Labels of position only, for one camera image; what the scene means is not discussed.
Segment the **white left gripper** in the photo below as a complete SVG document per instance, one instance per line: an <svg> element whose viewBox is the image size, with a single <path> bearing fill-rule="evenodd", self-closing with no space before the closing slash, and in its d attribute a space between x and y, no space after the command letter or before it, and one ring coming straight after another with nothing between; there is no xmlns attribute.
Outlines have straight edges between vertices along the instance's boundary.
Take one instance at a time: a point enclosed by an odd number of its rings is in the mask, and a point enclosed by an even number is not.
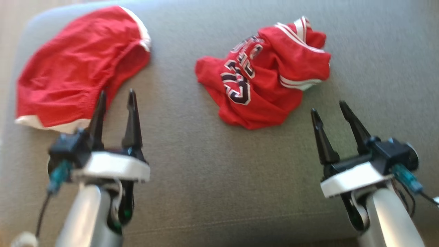
<svg viewBox="0 0 439 247"><path fill-rule="evenodd" d="M106 113L106 93L101 91L88 128L89 147L92 150L103 150L103 121ZM140 149L143 146L141 124L139 119L136 92L130 89L127 110L129 112L122 147ZM73 170L73 180L86 178L116 179L120 181L148 182L151 169L149 165L131 156L124 156L106 151L92 152L83 168Z"/></svg>

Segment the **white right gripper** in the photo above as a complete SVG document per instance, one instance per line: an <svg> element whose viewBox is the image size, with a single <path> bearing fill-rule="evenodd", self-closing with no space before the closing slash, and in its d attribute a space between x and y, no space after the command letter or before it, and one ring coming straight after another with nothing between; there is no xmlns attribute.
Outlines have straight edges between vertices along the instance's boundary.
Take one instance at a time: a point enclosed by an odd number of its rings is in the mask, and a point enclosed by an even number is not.
<svg viewBox="0 0 439 247"><path fill-rule="evenodd" d="M370 133L354 114L346 101L339 102L343 117L350 124L359 155L340 161L324 131L323 121L315 108L311 109L312 128L317 144L320 164L323 167L323 180L320 183L325 198L331 198L356 189L390 180L392 175L382 175L371 163L367 142Z"/></svg>

